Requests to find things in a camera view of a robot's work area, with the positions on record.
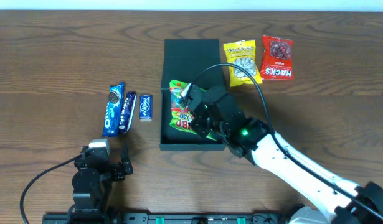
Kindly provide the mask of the Haribo gummy worms bag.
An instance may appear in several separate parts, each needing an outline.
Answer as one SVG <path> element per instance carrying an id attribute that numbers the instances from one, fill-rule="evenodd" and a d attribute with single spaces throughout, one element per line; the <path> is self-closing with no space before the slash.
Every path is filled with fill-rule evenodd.
<path id="1" fill-rule="evenodd" d="M 191 128 L 191 122 L 194 119 L 194 116 L 185 106 L 181 105 L 182 93 L 186 87 L 187 83 L 179 80 L 171 80 L 169 82 L 172 115 L 169 125 L 178 131 L 196 134 Z"/>

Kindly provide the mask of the blue Oreo cookie pack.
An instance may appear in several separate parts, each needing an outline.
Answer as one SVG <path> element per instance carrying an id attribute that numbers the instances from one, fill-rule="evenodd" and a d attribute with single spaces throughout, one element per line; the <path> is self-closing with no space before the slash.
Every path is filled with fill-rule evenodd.
<path id="1" fill-rule="evenodd" d="M 124 100 L 124 90 L 124 83 L 119 83 L 110 87 L 105 110 L 105 119 L 102 132 L 103 137 L 113 137 L 118 135 L 120 114 Z"/>

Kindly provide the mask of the purple Dairy Milk bar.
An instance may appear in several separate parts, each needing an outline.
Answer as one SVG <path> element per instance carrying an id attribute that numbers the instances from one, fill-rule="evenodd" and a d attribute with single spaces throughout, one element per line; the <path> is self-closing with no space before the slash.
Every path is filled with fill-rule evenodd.
<path id="1" fill-rule="evenodd" d="M 124 134 L 129 131 L 136 104 L 136 92 L 129 91 L 126 93 L 126 98 L 123 103 L 122 111 L 120 114 L 120 123 L 118 127 L 118 133 Z"/>

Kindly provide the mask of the dark green gift box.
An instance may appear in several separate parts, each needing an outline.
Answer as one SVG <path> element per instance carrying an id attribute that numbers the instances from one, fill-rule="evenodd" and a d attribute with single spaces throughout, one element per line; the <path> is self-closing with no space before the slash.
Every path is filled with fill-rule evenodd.
<path id="1" fill-rule="evenodd" d="M 169 82 L 179 80 L 202 89 L 225 86 L 221 68 L 216 67 L 199 75 L 208 67 L 220 63 L 218 39 L 166 39 L 164 41 L 163 75 L 161 80 L 161 139 L 162 151 L 223 151 L 224 144 L 211 139 L 202 139 L 196 134 L 176 130 L 170 126 L 171 99 Z"/>

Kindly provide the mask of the blue Eclipse mints tin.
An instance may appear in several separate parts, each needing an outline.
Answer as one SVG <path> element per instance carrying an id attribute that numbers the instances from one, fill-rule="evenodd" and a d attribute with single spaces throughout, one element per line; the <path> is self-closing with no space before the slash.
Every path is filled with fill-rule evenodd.
<path id="1" fill-rule="evenodd" d="M 152 96 L 141 95 L 139 99 L 139 118 L 142 121 L 152 120 Z"/>

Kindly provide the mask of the yellow Hacks candy bag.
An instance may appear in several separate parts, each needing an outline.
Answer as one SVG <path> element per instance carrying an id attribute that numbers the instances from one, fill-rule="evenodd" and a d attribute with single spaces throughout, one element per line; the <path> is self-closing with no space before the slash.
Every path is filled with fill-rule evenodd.
<path id="1" fill-rule="evenodd" d="M 223 45 L 227 63 L 234 64 L 247 71 L 252 78 L 262 84 L 260 72 L 255 63 L 256 57 L 256 41 L 241 40 L 237 42 L 229 42 Z M 229 67 L 230 87 L 240 86 L 243 84 L 253 84 L 253 81 L 240 69 Z"/>

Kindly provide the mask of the red Hacks candy bag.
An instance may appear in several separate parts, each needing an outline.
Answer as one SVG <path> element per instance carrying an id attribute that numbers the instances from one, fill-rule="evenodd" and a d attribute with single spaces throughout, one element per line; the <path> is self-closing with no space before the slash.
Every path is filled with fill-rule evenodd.
<path id="1" fill-rule="evenodd" d="M 293 40 L 262 36 L 263 59 L 260 74 L 263 80 L 293 80 Z"/>

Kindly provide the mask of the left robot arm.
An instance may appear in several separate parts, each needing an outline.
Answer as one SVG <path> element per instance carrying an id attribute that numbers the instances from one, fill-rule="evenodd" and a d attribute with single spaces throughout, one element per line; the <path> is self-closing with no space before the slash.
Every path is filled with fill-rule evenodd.
<path id="1" fill-rule="evenodd" d="M 67 223 L 121 223 L 121 213 L 108 206 L 113 183 L 124 181 L 133 166 L 124 146 L 120 162 L 111 164 L 107 146 L 82 147 L 75 160 L 78 172 L 72 178 L 74 204 L 67 212 Z"/>

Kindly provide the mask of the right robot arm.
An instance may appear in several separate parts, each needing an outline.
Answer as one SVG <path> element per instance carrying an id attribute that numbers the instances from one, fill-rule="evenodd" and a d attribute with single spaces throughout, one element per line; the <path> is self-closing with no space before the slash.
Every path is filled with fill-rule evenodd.
<path id="1" fill-rule="evenodd" d="M 296 150 L 269 122 L 248 118 L 222 86 L 206 91 L 192 83 L 181 93 L 202 138 L 215 133 L 239 158 L 265 169 L 305 196 L 326 223 L 383 223 L 383 188 L 344 179 Z"/>

